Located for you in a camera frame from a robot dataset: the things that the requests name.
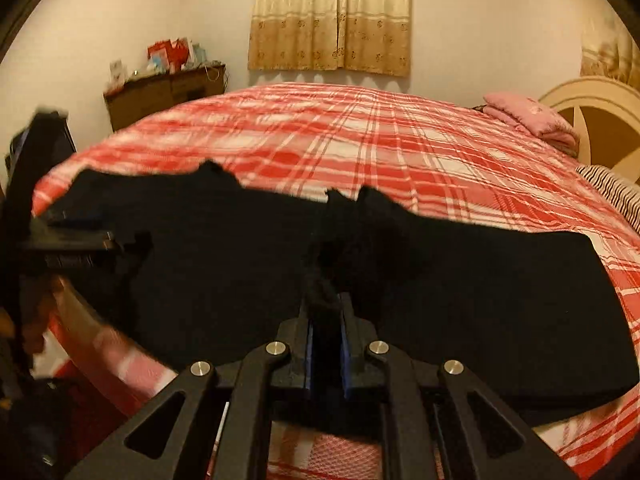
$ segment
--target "black cloth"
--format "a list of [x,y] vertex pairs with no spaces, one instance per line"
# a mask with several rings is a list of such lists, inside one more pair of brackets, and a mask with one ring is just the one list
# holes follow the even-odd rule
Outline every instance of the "black cloth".
[[49,213],[100,218],[116,238],[150,234],[140,265],[78,273],[96,312],[160,361],[240,360],[296,317],[302,261],[324,205],[244,190],[219,166],[184,175],[117,176],[85,170]]
[[380,339],[463,362],[531,424],[638,383],[628,324],[585,235],[420,217],[364,187],[357,202],[329,192],[316,251]]
[[180,176],[87,170],[50,212],[100,218],[117,238],[149,232],[146,257],[72,283],[176,369],[241,359],[303,297],[314,333],[339,338],[335,293],[345,291],[380,338],[414,359],[462,361],[530,424],[638,382],[628,325],[587,237],[423,218],[367,187],[357,202],[328,195],[325,205],[243,189],[213,163]]

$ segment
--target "striped pillow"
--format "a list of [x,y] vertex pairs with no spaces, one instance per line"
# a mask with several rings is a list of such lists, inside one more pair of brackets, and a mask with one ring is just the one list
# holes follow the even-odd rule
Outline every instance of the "striped pillow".
[[576,170],[615,207],[640,234],[640,187],[604,166],[578,165]]

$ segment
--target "wooden cabinet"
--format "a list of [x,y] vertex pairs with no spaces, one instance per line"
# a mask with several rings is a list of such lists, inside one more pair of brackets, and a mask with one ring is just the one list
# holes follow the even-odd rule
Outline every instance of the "wooden cabinet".
[[172,106],[225,91],[225,66],[195,68],[127,82],[104,96],[113,131]]

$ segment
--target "red and white checkered blanket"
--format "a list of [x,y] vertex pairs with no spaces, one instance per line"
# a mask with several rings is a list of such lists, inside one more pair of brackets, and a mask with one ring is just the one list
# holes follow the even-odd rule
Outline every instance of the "red and white checkered blanket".
[[[411,211],[521,231],[587,234],[640,340],[640,238],[575,172],[575,162],[486,115],[427,99],[347,86],[282,84],[190,102],[121,130],[54,168],[34,195],[39,213],[84,168],[180,173],[212,159],[244,186],[324,200],[363,184]],[[78,327],[52,329],[112,402],[133,412],[167,384],[167,370],[109,327],[79,343]],[[597,341],[585,341],[597,344]],[[606,464],[638,431],[638,387],[620,400],[539,434],[581,477]],[[380,452],[275,424],[272,478],[380,477]]]

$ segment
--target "curtain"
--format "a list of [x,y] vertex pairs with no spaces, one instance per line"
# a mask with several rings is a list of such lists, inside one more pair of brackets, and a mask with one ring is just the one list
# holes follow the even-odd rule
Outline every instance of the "curtain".
[[411,0],[338,0],[339,66],[408,76]]
[[584,0],[580,75],[606,76],[640,90],[640,50],[607,0]]
[[250,70],[335,70],[338,0],[255,0]]
[[411,0],[255,0],[250,70],[407,76]]

